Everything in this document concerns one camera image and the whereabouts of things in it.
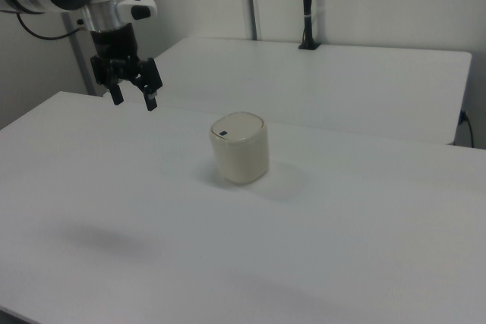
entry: white cylinder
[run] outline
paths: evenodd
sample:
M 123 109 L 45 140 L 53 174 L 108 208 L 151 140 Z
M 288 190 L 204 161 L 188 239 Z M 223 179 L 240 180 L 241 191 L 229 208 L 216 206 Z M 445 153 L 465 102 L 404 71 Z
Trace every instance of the white cylinder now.
M 267 172 L 268 131 L 262 118 L 246 112 L 227 115 L 213 124 L 210 139 L 224 178 L 247 184 Z

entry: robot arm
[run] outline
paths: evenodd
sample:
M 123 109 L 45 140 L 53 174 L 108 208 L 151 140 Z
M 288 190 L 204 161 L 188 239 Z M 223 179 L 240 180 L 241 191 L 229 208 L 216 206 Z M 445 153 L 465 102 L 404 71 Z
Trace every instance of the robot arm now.
M 131 25 L 136 20 L 154 17 L 153 0 L 0 0 L 0 11 L 41 14 L 47 11 L 80 10 L 85 27 L 91 32 L 97 55 L 91 58 L 96 82 L 112 94 L 113 102 L 123 102 L 118 86 L 129 80 L 144 94 L 149 110 L 156 108 L 156 91 L 162 86 L 152 58 L 141 61 Z

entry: table surface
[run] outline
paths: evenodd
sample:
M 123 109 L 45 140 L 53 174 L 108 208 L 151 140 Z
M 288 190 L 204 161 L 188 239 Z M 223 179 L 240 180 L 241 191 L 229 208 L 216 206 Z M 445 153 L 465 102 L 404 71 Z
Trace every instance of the table surface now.
M 382 137 L 454 141 L 465 52 L 188 38 L 156 59 L 159 105 L 253 112 L 268 121 Z M 144 102 L 122 83 L 125 99 Z
M 216 172 L 202 112 L 59 93 L 0 131 L 0 305 L 43 324 L 486 318 L 486 153 L 269 123 Z

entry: black pole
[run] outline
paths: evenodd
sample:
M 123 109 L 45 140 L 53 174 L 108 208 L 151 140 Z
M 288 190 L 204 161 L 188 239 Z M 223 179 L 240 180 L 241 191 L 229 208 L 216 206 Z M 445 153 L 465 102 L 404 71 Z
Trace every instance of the black pole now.
M 299 48 L 315 50 L 320 43 L 312 38 L 312 0 L 304 0 L 304 27 L 304 40 Z

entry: white table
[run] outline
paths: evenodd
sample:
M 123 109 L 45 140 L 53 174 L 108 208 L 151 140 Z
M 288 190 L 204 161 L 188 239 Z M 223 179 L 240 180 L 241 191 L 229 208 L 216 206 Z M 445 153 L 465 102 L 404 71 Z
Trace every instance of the white table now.
M 217 115 L 60 93 L 0 131 L 0 305 L 42 324 L 477 324 L 486 153 L 269 123 L 254 184 Z
M 156 59 L 159 105 L 381 137 L 452 143 L 471 55 L 420 49 L 183 39 Z M 144 102 L 122 83 L 125 99 Z

